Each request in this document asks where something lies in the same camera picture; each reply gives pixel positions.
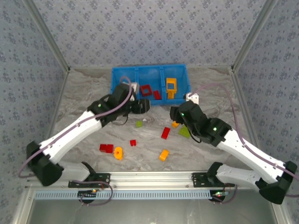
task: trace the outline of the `patterned wallpaper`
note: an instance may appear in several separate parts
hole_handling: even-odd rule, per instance
[[[262,148],[299,166],[299,1],[281,0],[238,71]],[[291,193],[299,194],[294,181]],[[287,200],[299,224],[299,199]]]
[[[25,147],[48,131],[64,73],[22,0],[0,4],[0,223],[10,223]]]
[[[34,0],[69,66],[230,65],[264,0]]]

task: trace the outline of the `gray marble floor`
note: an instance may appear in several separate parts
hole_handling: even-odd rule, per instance
[[[237,117],[243,136],[247,137],[242,113],[236,99],[235,90],[227,69],[207,67],[188,68],[192,90],[205,84],[221,83],[233,97]],[[109,93],[110,69],[71,70],[63,93],[54,133],[58,133],[77,119],[91,102]],[[199,93],[200,107],[209,117],[219,117],[235,127],[229,100],[219,87],[211,87]],[[232,155],[205,143],[198,144],[191,138],[178,134],[179,128],[171,127],[170,106],[153,106],[148,113],[130,114],[124,126],[109,124],[77,144],[63,160],[86,161],[97,171],[167,171],[167,170],[207,170],[214,161],[246,168]],[[137,120],[146,119],[142,128],[136,128]],[[164,127],[171,131],[167,140],[161,138]],[[136,139],[137,146],[131,147],[129,140]],[[100,144],[114,144],[123,148],[123,160],[118,161],[113,154],[99,151]],[[163,149],[169,150],[166,161],[159,160]]]

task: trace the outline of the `purple cable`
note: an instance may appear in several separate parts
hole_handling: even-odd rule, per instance
[[[131,86],[131,81],[127,76],[122,76],[120,79],[120,83],[122,82],[123,79],[126,79],[128,81],[129,84],[129,93],[127,95],[127,97],[125,98],[125,100],[119,104],[117,107],[111,109],[110,111],[104,112],[104,113],[100,113],[91,117],[88,117],[80,122],[77,123],[77,125],[74,125],[72,127],[70,127],[68,130],[66,130],[65,132],[63,132],[61,135],[59,135],[56,139],[54,139],[52,142],[50,142],[48,145],[46,145],[44,148],[41,148],[40,150],[36,151],[34,154],[32,154],[21,166],[19,173],[18,173],[18,177],[19,178],[28,178],[28,177],[33,177],[34,174],[30,174],[27,176],[23,176],[21,175],[21,173],[23,172],[24,168],[27,166],[27,164],[34,159],[37,155],[39,155],[41,152],[43,152],[44,150],[46,150],[49,146],[53,145],[55,142],[57,142],[59,139],[61,139],[62,137],[64,137],[67,133],[71,132],[74,128],[76,128],[77,126],[83,124],[84,122],[94,119],[94,118],[98,118],[98,117],[102,117],[102,116],[106,116],[108,114],[113,113],[114,111],[117,111],[118,109],[120,109],[122,106],[125,105],[125,103],[130,99],[131,97],[131,93],[132,93],[132,86]]]
[[[280,169],[280,170],[286,172],[287,174],[289,174],[289,175],[291,175],[293,178],[295,178],[297,181],[299,181],[299,175],[295,175],[295,174],[293,174],[292,172],[290,172],[289,170],[287,170],[287,169],[285,169],[285,168],[283,168],[283,167],[280,167],[280,166],[276,165],[276,164],[273,163],[273,162],[270,162],[270,161],[266,160],[265,158],[263,158],[263,157],[261,157],[260,155],[256,154],[256,153],[255,153],[249,146],[246,145],[246,143],[244,142],[244,139],[243,139],[243,137],[242,137],[242,134],[241,134],[241,132],[240,132],[240,130],[239,130],[239,125],[238,125],[237,116],[236,116],[236,113],[235,113],[235,108],[234,108],[233,100],[232,100],[232,98],[231,98],[229,92],[227,91],[227,89],[226,89],[223,85],[218,84],[218,83],[207,84],[207,85],[204,85],[204,86],[198,88],[198,89],[197,89],[196,91],[194,91],[190,96],[192,96],[192,95],[194,95],[195,93],[197,93],[198,91],[200,91],[200,90],[202,90],[202,89],[205,89],[205,88],[207,88],[207,87],[210,87],[210,86],[219,86],[219,87],[221,87],[221,88],[226,92],[226,94],[227,94],[227,96],[228,96],[228,99],[229,99],[229,101],[230,101],[230,104],[231,104],[231,106],[232,106],[232,109],[233,109],[233,115],[234,115],[234,120],[235,120],[235,129],[236,129],[236,131],[237,131],[237,134],[238,134],[238,137],[239,137],[241,143],[245,146],[245,148],[246,148],[248,151],[250,151],[254,156],[256,156],[257,158],[259,158],[260,160],[262,160],[262,161],[264,161],[264,162],[270,164],[270,165],[273,166],[273,167],[277,167],[278,169]],[[286,195],[286,196],[288,196],[288,197],[299,197],[299,195]]]
[[[107,182],[104,182],[104,181],[73,181],[75,183],[83,183],[83,184],[89,184],[89,183],[97,183],[97,184],[104,184],[106,186],[108,186],[110,189],[111,189],[111,195],[110,197],[102,202],[102,203],[97,203],[97,204],[86,204],[83,202],[83,197],[86,195],[86,194],[83,194],[80,198],[80,202],[82,203],[82,205],[86,205],[86,206],[100,206],[100,205],[104,205],[104,204],[107,204],[108,202],[110,202],[112,200],[112,196],[113,196],[113,189],[111,187],[111,185]]]
[[[234,195],[232,196],[231,199],[229,199],[228,201],[226,202],[223,202],[222,200],[220,200],[219,198],[216,198],[216,197],[212,197],[213,199],[219,201],[219,202],[216,202],[216,203],[221,203],[221,204],[227,204],[227,203],[230,203],[234,200],[235,196],[237,195],[237,190],[238,190],[238,185],[235,185],[235,192],[234,192]]]

